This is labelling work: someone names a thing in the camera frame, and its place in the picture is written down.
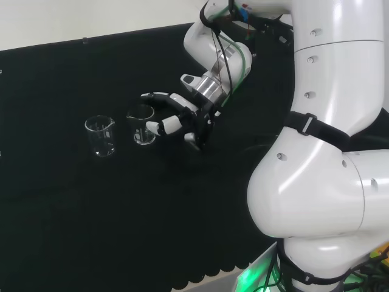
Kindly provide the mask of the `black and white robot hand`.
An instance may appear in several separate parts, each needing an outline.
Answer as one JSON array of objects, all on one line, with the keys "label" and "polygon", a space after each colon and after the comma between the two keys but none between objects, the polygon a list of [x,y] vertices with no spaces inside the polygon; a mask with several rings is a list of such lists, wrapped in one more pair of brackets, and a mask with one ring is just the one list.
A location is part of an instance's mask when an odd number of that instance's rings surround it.
[{"label": "black and white robot hand", "polygon": [[149,92],[140,96],[151,105],[168,105],[177,111],[176,115],[159,122],[149,121],[146,128],[157,136],[169,136],[184,130],[184,141],[194,149],[203,151],[215,124],[215,105],[207,101],[198,107],[176,93]]}]

